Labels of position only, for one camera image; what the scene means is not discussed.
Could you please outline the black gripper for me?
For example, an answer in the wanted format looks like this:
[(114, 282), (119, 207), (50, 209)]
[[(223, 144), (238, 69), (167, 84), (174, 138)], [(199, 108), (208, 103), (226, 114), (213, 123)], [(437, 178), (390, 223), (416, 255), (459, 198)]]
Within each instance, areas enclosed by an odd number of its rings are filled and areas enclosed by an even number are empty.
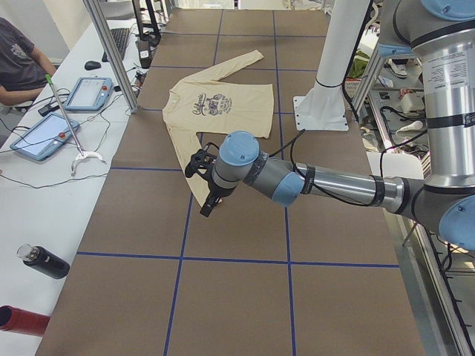
[(215, 183), (213, 179), (208, 182), (208, 188), (209, 195), (200, 209), (200, 214), (204, 217), (208, 217), (217, 203), (219, 203), (224, 197), (231, 195), (235, 190), (235, 188), (222, 188)]

